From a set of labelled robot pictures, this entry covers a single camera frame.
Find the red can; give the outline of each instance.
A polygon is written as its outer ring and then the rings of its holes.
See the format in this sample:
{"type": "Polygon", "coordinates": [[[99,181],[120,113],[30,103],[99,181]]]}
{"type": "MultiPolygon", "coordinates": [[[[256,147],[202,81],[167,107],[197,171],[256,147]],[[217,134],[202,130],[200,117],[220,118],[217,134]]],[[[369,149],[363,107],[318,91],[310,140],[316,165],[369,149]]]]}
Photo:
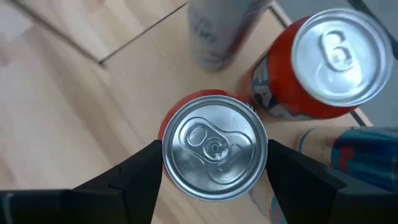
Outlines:
{"type": "Polygon", "coordinates": [[[223,90],[202,90],[180,100],[167,113],[158,138],[168,178],[202,200],[245,194],[266,166],[268,140],[261,120],[223,90]]]}
{"type": "Polygon", "coordinates": [[[240,92],[285,119],[328,119],[387,83],[392,49],[369,16],[331,9],[294,22],[243,78],[240,92]]]}

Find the soda can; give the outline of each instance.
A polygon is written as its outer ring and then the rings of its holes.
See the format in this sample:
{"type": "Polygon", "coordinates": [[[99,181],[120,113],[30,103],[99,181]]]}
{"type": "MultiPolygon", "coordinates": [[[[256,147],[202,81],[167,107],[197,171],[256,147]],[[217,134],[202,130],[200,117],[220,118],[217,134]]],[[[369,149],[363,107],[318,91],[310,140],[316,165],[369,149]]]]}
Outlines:
{"type": "Polygon", "coordinates": [[[264,172],[259,182],[249,192],[251,200],[272,224],[287,224],[276,195],[264,172]]]}
{"type": "Polygon", "coordinates": [[[231,64],[271,0],[189,0],[192,58],[217,72],[231,64]]]}
{"type": "Polygon", "coordinates": [[[223,90],[186,96],[167,113],[158,138],[170,180],[211,202],[247,193],[267,160],[267,134],[254,110],[223,90]]]}
{"type": "Polygon", "coordinates": [[[329,119],[376,96],[391,69],[391,44],[376,21],[330,9],[283,31],[243,78],[241,94],[278,118],[329,119]]]}
{"type": "Polygon", "coordinates": [[[398,128],[313,128],[296,150],[333,169],[398,192],[398,128]]]}

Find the pull tab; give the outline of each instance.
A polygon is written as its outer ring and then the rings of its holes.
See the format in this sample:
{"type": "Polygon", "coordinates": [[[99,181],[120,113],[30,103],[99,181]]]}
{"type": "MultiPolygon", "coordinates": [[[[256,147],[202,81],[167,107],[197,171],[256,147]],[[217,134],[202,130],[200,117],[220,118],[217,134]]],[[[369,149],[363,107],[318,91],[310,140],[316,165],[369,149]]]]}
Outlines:
{"type": "Polygon", "coordinates": [[[327,30],[321,35],[321,47],[329,66],[343,72],[351,69],[356,57],[342,30],[327,30]]]}
{"type": "Polygon", "coordinates": [[[190,126],[184,141],[191,152],[208,162],[222,162],[229,154],[226,138],[204,123],[190,126]]]}

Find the gray can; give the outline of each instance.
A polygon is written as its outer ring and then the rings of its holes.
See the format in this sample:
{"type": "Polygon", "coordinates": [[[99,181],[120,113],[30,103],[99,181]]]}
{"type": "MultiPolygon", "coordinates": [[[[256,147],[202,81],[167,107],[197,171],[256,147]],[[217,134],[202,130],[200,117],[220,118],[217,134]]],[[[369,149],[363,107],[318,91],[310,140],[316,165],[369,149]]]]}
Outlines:
{"type": "Polygon", "coordinates": [[[217,72],[227,67],[270,0],[189,0],[192,57],[217,72]]]}
{"type": "Polygon", "coordinates": [[[248,192],[264,171],[267,134],[257,114],[229,96],[202,96],[182,106],[163,135],[163,157],[175,185],[211,202],[248,192]]]}

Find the energy drink can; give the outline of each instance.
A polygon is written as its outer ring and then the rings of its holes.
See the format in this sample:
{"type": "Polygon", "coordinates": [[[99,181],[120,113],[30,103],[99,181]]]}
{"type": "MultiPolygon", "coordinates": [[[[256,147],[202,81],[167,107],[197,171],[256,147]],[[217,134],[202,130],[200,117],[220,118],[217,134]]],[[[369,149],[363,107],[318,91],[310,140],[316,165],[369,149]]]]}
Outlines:
{"type": "Polygon", "coordinates": [[[376,21],[330,9],[283,31],[243,78],[240,94],[278,118],[329,119],[376,96],[391,69],[391,44],[376,21]]]}
{"type": "Polygon", "coordinates": [[[167,113],[158,135],[171,181],[211,202],[248,192],[264,171],[267,134],[254,110],[223,90],[186,96],[167,113]]]}
{"type": "Polygon", "coordinates": [[[194,61],[211,72],[234,59],[271,0],[189,0],[190,48],[194,61]]]}
{"type": "Polygon", "coordinates": [[[398,128],[313,128],[296,150],[333,169],[398,192],[398,128]]]}

